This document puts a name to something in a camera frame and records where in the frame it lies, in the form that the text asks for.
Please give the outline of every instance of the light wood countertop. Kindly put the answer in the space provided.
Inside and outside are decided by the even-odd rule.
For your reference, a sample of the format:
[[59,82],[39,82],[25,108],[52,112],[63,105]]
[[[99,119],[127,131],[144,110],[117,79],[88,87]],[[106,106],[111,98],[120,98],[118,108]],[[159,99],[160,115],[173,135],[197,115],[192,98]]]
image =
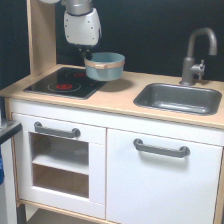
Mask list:
[[218,112],[215,115],[209,116],[148,109],[138,107],[133,103],[133,100],[144,89],[146,85],[151,83],[179,85],[179,81],[181,80],[180,77],[124,72],[122,78],[108,82],[87,100],[78,100],[72,98],[23,92],[23,89],[25,89],[29,85],[37,82],[38,80],[44,78],[45,76],[51,74],[61,67],[74,66],[56,65],[55,67],[37,77],[27,76],[24,79],[1,90],[0,95],[3,97],[21,100],[29,100],[224,129],[224,82],[202,81],[202,83],[197,83],[195,85],[195,87],[199,88],[217,90],[223,95]]

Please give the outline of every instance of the faucet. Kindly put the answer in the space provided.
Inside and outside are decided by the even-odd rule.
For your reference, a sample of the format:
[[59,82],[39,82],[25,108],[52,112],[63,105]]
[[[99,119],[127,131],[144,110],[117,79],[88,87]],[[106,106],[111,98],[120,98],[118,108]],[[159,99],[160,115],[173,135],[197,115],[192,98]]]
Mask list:
[[217,55],[217,40],[215,33],[210,28],[195,30],[190,36],[187,57],[184,58],[182,80],[180,81],[180,84],[183,86],[193,86],[195,84],[194,75],[198,75],[199,79],[202,79],[202,76],[204,75],[204,60],[201,60],[201,64],[195,64],[195,59],[193,58],[195,39],[199,35],[208,35],[210,42],[209,55]]

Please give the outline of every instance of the black stovetop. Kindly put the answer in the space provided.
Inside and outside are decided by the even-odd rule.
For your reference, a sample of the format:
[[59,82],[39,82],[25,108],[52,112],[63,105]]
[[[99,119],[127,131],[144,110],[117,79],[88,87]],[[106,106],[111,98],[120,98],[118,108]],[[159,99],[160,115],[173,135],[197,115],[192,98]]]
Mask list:
[[106,82],[92,80],[84,69],[61,68],[24,89],[25,92],[87,99]]

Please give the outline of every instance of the sink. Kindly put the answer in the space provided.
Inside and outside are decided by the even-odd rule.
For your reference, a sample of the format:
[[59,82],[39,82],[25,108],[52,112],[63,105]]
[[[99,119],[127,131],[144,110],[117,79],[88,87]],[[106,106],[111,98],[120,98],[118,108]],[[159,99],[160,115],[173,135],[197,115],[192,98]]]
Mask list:
[[218,111],[222,94],[212,89],[155,83],[146,86],[134,103],[140,107],[197,115]]

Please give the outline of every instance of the pot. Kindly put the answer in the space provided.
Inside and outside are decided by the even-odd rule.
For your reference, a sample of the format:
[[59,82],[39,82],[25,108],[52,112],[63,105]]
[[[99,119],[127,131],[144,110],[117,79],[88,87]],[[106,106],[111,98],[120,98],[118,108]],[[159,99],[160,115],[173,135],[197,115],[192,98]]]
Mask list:
[[112,81],[123,74],[125,57],[117,53],[93,53],[92,59],[85,58],[86,75],[97,81]]

